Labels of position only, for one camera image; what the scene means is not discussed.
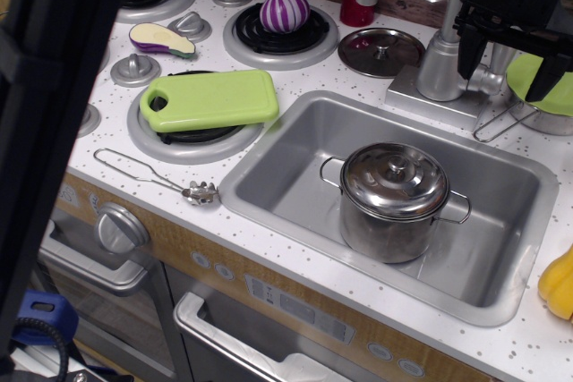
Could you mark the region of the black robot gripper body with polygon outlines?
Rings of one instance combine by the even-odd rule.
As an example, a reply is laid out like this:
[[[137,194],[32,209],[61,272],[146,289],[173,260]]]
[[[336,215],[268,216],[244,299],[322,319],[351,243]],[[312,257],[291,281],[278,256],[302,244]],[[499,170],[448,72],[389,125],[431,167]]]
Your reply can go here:
[[[461,37],[470,31],[522,51],[570,51],[572,13],[560,0],[461,0],[454,21]]]

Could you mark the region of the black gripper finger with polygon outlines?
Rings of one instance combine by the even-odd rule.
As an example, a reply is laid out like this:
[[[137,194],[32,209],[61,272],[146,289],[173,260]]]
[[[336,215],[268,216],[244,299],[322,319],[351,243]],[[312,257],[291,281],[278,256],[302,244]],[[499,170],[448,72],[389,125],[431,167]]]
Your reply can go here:
[[[461,28],[458,52],[458,73],[469,80],[480,64],[487,45],[487,37],[473,24]]]
[[[542,63],[528,92],[526,102],[537,102],[545,98],[566,72],[571,71],[571,49],[537,49],[534,55],[541,57]]]

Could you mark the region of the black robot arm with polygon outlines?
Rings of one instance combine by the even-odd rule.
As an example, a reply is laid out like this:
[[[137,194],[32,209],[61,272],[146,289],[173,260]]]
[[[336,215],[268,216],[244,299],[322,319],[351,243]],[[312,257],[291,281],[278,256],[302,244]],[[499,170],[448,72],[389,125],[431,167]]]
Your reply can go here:
[[[527,102],[543,100],[572,71],[572,14],[560,0],[460,0],[453,28],[460,36],[458,73],[469,79],[489,42],[543,59]]]

